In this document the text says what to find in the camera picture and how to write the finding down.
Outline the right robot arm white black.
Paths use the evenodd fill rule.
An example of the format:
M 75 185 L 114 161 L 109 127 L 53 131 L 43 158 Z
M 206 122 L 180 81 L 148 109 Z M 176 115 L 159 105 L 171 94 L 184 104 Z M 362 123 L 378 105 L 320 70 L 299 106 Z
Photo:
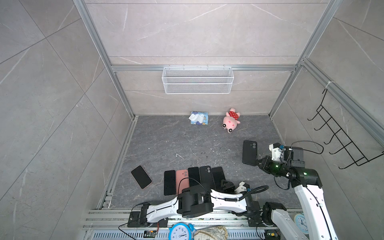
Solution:
M 316 170 L 292 164 L 294 157 L 301 160 L 303 149 L 269 145 L 270 156 L 258 160 L 257 166 L 274 177 L 286 178 L 300 201 L 303 214 L 294 219 L 280 203 L 267 202 L 262 219 L 275 225 L 287 240 L 336 240 L 338 236 L 326 207 L 323 185 Z

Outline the black phone case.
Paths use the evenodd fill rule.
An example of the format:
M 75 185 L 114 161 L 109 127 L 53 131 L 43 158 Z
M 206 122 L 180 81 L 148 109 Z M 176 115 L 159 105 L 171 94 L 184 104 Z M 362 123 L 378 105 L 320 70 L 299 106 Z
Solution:
M 212 169 L 210 166 L 203 166 L 199 168 L 201 184 L 208 190 L 215 190 L 215 182 L 212 174 Z

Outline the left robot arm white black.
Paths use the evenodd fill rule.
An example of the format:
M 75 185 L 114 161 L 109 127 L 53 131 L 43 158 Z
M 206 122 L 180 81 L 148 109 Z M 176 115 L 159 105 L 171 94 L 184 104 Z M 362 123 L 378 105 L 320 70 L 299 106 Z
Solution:
M 159 205 L 141 203 L 141 210 L 131 211 L 128 222 L 123 226 L 149 227 L 171 217 L 192 219 L 210 214 L 214 210 L 227 211 L 238 217 L 258 218 L 261 208 L 259 203 L 253 200 L 252 195 L 268 189 L 269 186 L 264 185 L 239 194 L 226 194 L 209 189 L 207 184 L 197 184 L 183 189 L 177 197 L 168 202 Z

